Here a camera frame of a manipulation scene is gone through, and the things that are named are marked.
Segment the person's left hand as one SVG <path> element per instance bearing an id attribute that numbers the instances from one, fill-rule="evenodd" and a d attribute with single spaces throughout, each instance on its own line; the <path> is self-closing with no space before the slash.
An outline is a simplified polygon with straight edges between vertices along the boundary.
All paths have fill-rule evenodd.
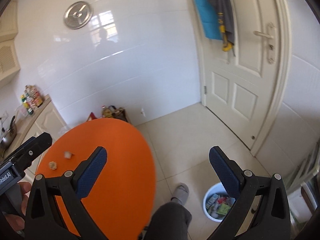
<path id="1" fill-rule="evenodd" d="M 28 203 L 28 193 L 31 190 L 31 183 L 23 181 L 15 184 L 7 192 L 7 197 L 10 200 L 10 203 L 13 204 L 15 211 L 19 208 L 18 215 L 11 213 L 3 213 L 7 222 L 10 224 L 14 231 L 21 231 L 24 229 L 24 218 L 22 215 L 25 215 Z"/>

